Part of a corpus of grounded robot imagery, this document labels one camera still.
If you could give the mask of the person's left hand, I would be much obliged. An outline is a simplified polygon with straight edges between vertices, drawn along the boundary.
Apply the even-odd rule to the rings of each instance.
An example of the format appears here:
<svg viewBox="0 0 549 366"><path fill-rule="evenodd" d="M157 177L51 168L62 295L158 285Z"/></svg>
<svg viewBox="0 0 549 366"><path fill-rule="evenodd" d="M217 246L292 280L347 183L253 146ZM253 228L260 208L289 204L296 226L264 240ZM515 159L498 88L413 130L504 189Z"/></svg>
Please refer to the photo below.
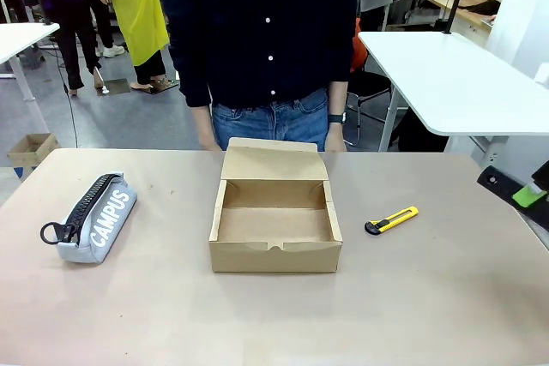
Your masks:
<svg viewBox="0 0 549 366"><path fill-rule="evenodd" d="M331 123L326 135L324 150L327 153L342 153L347 150L343 137L343 124Z"/></svg>

